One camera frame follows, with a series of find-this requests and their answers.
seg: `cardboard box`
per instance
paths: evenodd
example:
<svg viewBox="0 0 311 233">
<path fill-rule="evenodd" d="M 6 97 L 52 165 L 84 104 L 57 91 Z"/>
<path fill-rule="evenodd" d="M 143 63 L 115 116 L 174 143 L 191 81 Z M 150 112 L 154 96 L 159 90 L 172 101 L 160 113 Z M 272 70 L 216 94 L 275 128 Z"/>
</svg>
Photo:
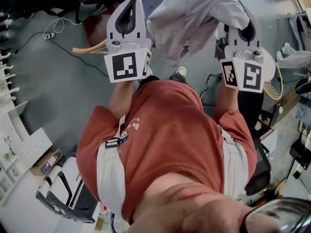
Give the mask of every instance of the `cardboard box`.
<svg viewBox="0 0 311 233">
<path fill-rule="evenodd" d="M 63 156 L 60 150 L 46 152 L 34 165 L 30 168 L 33 175 L 45 175 Z"/>
</svg>

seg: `patch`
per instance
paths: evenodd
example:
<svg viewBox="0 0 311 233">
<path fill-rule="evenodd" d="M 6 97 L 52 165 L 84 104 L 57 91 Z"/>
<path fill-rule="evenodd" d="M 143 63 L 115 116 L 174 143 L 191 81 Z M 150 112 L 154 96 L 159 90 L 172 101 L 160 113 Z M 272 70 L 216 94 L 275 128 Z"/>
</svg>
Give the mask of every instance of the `patch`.
<svg viewBox="0 0 311 233">
<path fill-rule="evenodd" d="M 121 136 L 120 136 L 119 144 L 122 144 L 123 142 L 126 142 L 127 138 L 128 138 L 128 132 L 127 131 L 123 131 Z"/>
</svg>

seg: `shoe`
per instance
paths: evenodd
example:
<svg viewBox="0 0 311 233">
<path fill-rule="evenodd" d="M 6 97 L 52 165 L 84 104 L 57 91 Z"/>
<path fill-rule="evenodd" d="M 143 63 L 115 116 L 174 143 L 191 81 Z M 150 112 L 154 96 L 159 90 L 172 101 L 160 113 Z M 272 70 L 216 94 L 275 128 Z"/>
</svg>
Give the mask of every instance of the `shoe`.
<svg viewBox="0 0 311 233">
<path fill-rule="evenodd" d="M 149 77 L 149 76 L 152 76 L 152 75 L 153 75 L 152 70 L 151 70 L 150 67 L 148 67 L 148 69 L 147 69 L 147 74 L 146 74 L 146 78 Z"/>
<path fill-rule="evenodd" d="M 151 76 L 151 75 L 153 75 L 152 70 L 151 70 L 150 67 L 148 67 L 147 73 L 146 73 L 146 77 L 145 77 L 145 78 L 147 78 L 147 77 L 149 77 L 149 76 Z M 140 81 L 142 81 L 143 79 L 140 79 L 140 80 L 136 81 L 136 90 L 137 90 L 138 87 L 139 87 Z"/>
<path fill-rule="evenodd" d="M 187 73 L 187 69 L 185 67 L 179 67 L 175 73 L 179 73 L 180 75 L 185 77 Z"/>
</svg>

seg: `cable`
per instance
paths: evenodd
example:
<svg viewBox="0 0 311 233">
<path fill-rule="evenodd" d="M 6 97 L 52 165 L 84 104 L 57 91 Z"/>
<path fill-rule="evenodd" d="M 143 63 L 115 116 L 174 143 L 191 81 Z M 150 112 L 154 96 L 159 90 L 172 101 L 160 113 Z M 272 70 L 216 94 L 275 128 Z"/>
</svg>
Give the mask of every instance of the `cable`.
<svg viewBox="0 0 311 233">
<path fill-rule="evenodd" d="M 301 78 L 299 78 L 299 79 L 296 79 L 296 80 L 291 80 L 291 81 L 287 81 L 287 82 L 285 82 L 284 80 L 283 80 L 283 83 L 291 83 L 291 82 L 296 82 L 296 81 L 299 81 L 299 80 L 301 80 L 301 79 L 303 79 L 303 78 L 305 78 L 305 77 L 310 77 L 311 75 L 307 75 L 307 76 L 304 76 L 304 77 L 301 77 Z M 279 82 L 279 83 L 281 83 L 281 80 L 280 80 L 280 78 L 276 75 L 276 79 L 277 79 L 277 81 Z"/>
<path fill-rule="evenodd" d="M 209 74 L 209 76 L 207 77 L 207 80 L 206 80 L 206 89 L 203 91 L 203 92 L 201 92 L 201 94 L 200 94 L 200 99 L 201 99 L 201 101 L 202 101 L 202 103 L 204 103 L 204 101 L 203 101 L 203 99 L 202 99 L 202 96 L 203 96 L 203 94 L 209 89 L 209 78 L 210 77 L 214 77 L 214 78 L 218 78 L 218 77 L 220 77 L 220 76 L 222 76 L 222 73 L 218 73 L 218 74 Z"/>
<path fill-rule="evenodd" d="M 299 78 L 299 79 L 291 80 L 291 81 L 288 81 L 288 82 L 283 81 L 283 83 L 296 82 L 296 81 L 299 81 L 299 80 L 301 80 L 301 79 L 303 79 L 303 78 L 305 78 L 305 77 L 310 77 L 310 76 L 311 76 L 311 75 L 307 75 L 307 76 L 301 77 L 301 78 Z"/>
<path fill-rule="evenodd" d="M 60 46 L 58 43 L 56 42 L 53 42 L 52 41 L 52 38 L 50 39 L 50 41 L 55 44 L 56 46 L 58 46 L 60 49 L 62 49 L 63 51 L 65 51 L 67 54 L 69 54 L 70 56 L 72 57 L 75 57 L 75 58 L 78 58 L 82 63 L 84 63 L 85 65 L 89 66 L 89 67 L 93 67 L 95 68 L 96 70 L 98 70 L 101 74 L 103 74 L 105 77 L 109 77 L 108 75 L 104 74 L 97 66 L 94 66 L 94 65 L 91 65 L 91 64 L 88 64 L 86 63 L 83 59 L 81 59 L 80 57 L 76 56 L 76 55 L 73 55 L 72 53 L 70 53 L 69 51 L 67 51 L 66 49 L 64 49 L 62 46 Z"/>
<path fill-rule="evenodd" d="M 103 4 L 97 11 L 95 11 L 95 12 L 92 14 L 92 16 L 95 15 L 97 12 L 99 12 L 104 6 L 105 6 L 105 5 Z"/>
<path fill-rule="evenodd" d="M 112 233 L 117 233 L 116 230 L 115 230 L 115 227 L 113 226 L 114 219 L 115 219 L 115 214 L 114 214 L 114 213 L 111 213 L 111 216 L 110 216 L 110 226 L 111 226 L 111 230 L 112 230 Z"/>
<path fill-rule="evenodd" d="M 67 21 L 70 21 L 71 23 L 72 23 L 72 25 L 81 25 L 82 23 L 79 23 L 79 24 L 76 24 L 76 23 L 73 23 L 70 19 L 67 19 L 67 18 L 64 18 L 64 17 L 62 17 L 62 18 L 59 18 L 59 19 L 56 19 L 55 21 L 53 21 L 53 22 L 51 22 L 48 26 L 47 26 L 47 28 L 45 29 L 45 31 L 44 31 L 44 33 L 43 33 L 43 39 L 45 39 L 45 33 L 46 33 L 46 31 L 48 30 L 48 28 L 53 24 L 53 23 L 55 23 L 55 25 L 54 25 L 54 33 L 61 33 L 61 32 L 63 32 L 64 30 L 65 30 L 65 21 L 64 20 L 67 20 Z M 59 21 L 62 21 L 62 23 L 63 23 L 63 29 L 61 30 L 61 31 L 56 31 L 56 26 L 57 26 L 57 24 L 59 23 Z"/>
<path fill-rule="evenodd" d="M 26 43 L 25 43 L 23 46 L 21 46 L 20 48 L 18 48 L 18 49 L 15 50 L 15 54 L 17 54 L 19 50 L 21 50 L 24 46 L 26 46 L 27 43 L 31 40 L 31 38 L 33 38 L 35 35 L 37 35 L 37 34 L 39 34 L 39 33 L 45 33 L 45 32 L 37 32 L 37 33 L 34 33 L 32 36 L 30 36 L 30 38 L 28 39 L 28 41 L 26 41 Z"/>
</svg>

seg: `floor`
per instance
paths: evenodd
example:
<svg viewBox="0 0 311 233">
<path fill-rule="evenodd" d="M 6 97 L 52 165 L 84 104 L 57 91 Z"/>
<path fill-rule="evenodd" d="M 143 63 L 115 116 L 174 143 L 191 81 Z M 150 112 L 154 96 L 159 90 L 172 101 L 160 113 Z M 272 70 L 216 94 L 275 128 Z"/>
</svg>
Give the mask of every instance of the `floor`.
<svg viewBox="0 0 311 233">
<path fill-rule="evenodd" d="M 276 147 L 271 148 L 267 145 L 267 148 L 271 151 L 268 156 L 271 165 L 271 180 L 267 189 L 275 189 L 278 184 L 287 177 L 291 169 L 293 157 L 290 155 L 289 149 L 300 136 L 300 132 L 298 131 L 299 119 L 296 118 L 296 111 L 297 106 L 272 127 L 276 132 Z M 242 194 L 239 195 L 237 200 L 242 200 L 245 204 L 252 204 L 263 195 L 263 191 L 252 196 Z"/>
<path fill-rule="evenodd" d="M 254 13 L 262 30 L 262 45 L 273 55 L 285 42 L 296 47 L 294 35 L 286 19 L 276 18 L 288 12 L 296 13 L 291 0 L 241 0 Z M 94 12 L 93 6 L 81 9 L 81 18 L 87 18 Z M 49 23 L 56 20 L 46 13 L 37 13 L 34 18 L 19 19 L 12 25 L 9 33 L 12 39 L 3 47 L 13 50 L 22 46 L 31 35 L 43 32 Z M 219 26 L 219 36 L 224 35 L 223 26 Z M 66 22 L 65 30 L 57 34 L 54 41 L 71 51 L 73 47 L 86 47 L 82 26 Z M 206 87 L 206 78 L 210 73 L 220 73 L 218 61 L 214 58 L 215 46 L 209 44 L 201 53 L 181 63 L 187 68 L 188 83 L 200 93 Z M 105 70 L 102 55 L 90 54 L 83 59 Z M 45 41 L 42 34 L 34 36 L 17 54 L 10 58 L 15 65 L 14 86 L 20 87 L 17 102 L 29 101 L 24 118 L 32 131 L 43 127 L 56 148 L 67 152 L 76 145 L 82 130 L 95 105 L 107 105 L 114 85 L 96 69 L 84 65 L 79 59 L 69 56 L 65 51 Z M 150 67 L 161 79 L 168 79 L 175 69 L 170 61 L 163 59 L 154 50 Z M 291 72 L 284 73 L 285 80 L 292 80 Z M 210 90 L 205 93 L 206 102 L 214 104 L 218 86 L 210 82 Z M 285 93 L 295 83 L 285 85 Z M 263 108 L 268 109 L 275 101 L 265 96 Z M 205 109 L 212 115 L 213 108 Z"/>
</svg>

